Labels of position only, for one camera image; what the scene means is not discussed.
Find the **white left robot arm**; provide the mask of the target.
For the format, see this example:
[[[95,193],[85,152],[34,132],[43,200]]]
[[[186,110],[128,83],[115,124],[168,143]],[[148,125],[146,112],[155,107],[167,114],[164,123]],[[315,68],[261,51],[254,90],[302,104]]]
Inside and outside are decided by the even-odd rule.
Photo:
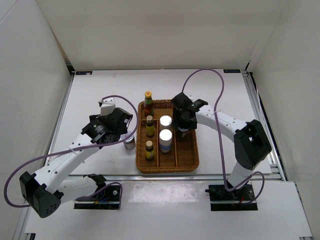
[[[20,176],[22,196],[40,218],[50,216],[68,201],[103,198],[107,180],[102,175],[92,173],[81,180],[66,178],[102,149],[103,144],[110,146],[118,142],[128,132],[128,123],[132,118],[132,114],[120,107],[108,115],[90,116],[90,122],[68,146],[66,153],[58,154],[33,174],[25,172]]]

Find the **silver-top blue-label can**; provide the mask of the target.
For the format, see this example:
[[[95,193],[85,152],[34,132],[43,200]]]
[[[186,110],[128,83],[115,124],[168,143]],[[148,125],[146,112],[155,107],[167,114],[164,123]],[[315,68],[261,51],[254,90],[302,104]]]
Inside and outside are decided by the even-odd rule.
[[[159,130],[170,130],[172,128],[172,117],[163,115],[159,119]]]
[[[159,133],[159,148],[163,153],[171,150],[173,134],[169,129],[163,129]]]

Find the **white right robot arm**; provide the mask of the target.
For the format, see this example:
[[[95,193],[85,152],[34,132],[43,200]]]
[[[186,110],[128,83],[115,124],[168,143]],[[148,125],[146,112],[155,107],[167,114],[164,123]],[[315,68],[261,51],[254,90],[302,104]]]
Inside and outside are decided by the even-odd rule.
[[[197,129],[198,125],[207,126],[218,133],[221,165],[224,181],[224,193],[230,200],[238,199],[243,193],[243,186],[256,175],[256,167],[272,151],[271,143],[260,121],[243,121],[217,111],[215,106],[197,99],[192,101],[183,92],[172,100],[172,125],[182,133]],[[234,144],[236,164],[229,176],[226,166],[222,136]]]

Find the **yellow-label dark-cap bottle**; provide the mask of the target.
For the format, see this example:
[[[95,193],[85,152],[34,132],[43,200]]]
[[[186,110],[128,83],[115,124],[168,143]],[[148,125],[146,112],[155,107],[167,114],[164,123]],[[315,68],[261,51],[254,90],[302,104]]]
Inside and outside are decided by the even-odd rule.
[[[153,137],[155,134],[155,126],[154,120],[152,115],[148,115],[146,117],[146,135],[148,137]]]

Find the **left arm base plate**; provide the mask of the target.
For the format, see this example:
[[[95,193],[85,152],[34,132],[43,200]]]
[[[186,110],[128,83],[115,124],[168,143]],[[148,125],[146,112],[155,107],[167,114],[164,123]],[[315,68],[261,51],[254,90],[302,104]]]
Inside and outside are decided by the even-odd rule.
[[[97,189],[93,196],[84,196],[75,200],[75,210],[120,210],[122,203],[123,185],[120,182],[107,183],[101,174],[85,175],[92,179]]]

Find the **beige-cap yellow-label bottle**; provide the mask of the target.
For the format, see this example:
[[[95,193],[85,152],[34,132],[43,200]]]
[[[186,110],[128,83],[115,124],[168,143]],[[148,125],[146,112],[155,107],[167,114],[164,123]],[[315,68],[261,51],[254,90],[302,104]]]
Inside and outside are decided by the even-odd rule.
[[[154,145],[151,140],[148,140],[145,143],[145,158],[147,160],[153,160],[155,157],[155,152],[154,152]]]

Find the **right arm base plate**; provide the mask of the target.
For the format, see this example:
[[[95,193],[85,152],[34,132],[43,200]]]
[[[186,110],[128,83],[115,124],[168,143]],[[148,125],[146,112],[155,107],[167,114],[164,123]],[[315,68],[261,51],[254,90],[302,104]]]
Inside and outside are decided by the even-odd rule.
[[[209,194],[212,212],[257,211],[258,206],[253,186],[247,184],[240,190],[229,192],[224,185],[209,185],[205,190]]]

